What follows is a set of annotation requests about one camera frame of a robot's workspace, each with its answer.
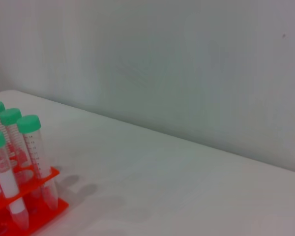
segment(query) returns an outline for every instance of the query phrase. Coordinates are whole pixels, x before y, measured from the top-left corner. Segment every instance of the white wall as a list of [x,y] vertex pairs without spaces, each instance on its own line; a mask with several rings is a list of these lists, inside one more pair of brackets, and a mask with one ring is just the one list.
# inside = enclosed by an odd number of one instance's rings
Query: white wall
[[0,90],[295,170],[295,0],[0,0]]

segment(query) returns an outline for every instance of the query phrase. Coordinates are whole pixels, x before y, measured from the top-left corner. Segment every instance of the white table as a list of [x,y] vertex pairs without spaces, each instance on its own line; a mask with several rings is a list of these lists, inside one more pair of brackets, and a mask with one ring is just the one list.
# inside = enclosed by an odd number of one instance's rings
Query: white table
[[295,173],[18,91],[69,209],[44,236],[295,236]]

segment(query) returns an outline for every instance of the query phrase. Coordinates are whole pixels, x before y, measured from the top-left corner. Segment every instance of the red tube rack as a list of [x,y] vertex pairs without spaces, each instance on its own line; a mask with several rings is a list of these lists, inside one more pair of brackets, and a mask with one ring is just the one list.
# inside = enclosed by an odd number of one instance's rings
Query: red tube rack
[[[43,179],[33,177],[27,183],[19,186],[20,193],[13,198],[5,199],[3,196],[0,197],[0,236],[29,236],[46,225],[68,207],[68,203],[59,198],[58,209],[50,210],[42,199],[42,196],[39,199],[35,199],[28,194],[59,174],[59,171],[55,168],[52,167],[51,170],[52,173],[48,177]],[[12,221],[9,211],[6,209],[11,202],[20,197],[23,197],[29,212],[29,228],[26,231],[22,231],[17,227]]]

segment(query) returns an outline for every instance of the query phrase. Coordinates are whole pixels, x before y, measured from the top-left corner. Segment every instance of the test tube rack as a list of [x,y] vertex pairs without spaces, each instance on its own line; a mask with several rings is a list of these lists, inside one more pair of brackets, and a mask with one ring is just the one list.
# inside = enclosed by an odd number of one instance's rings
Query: test tube rack
[[[33,165],[21,168],[16,166],[13,168],[13,172],[18,172],[20,170],[31,170],[34,171]],[[42,179],[38,179],[33,176],[33,178],[20,185],[20,193],[13,198],[4,198],[0,197],[0,236],[29,236],[48,222],[53,220],[56,216],[61,214],[67,207],[68,203],[58,199],[58,209],[50,210],[45,204],[42,196],[38,199],[33,198],[29,193],[36,188],[42,186],[48,180],[54,178],[59,174],[59,171],[51,167],[51,174]],[[18,228],[18,226],[12,221],[12,218],[9,214],[7,206],[18,198],[23,197],[25,205],[29,212],[29,228],[26,231],[23,231]]]

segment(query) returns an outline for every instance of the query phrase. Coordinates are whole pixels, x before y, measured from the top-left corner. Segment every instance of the table surface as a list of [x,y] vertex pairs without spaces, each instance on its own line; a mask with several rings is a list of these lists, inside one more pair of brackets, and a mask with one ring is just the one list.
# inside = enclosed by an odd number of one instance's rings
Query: table surface
[[295,173],[8,90],[70,207],[44,236],[295,236]]

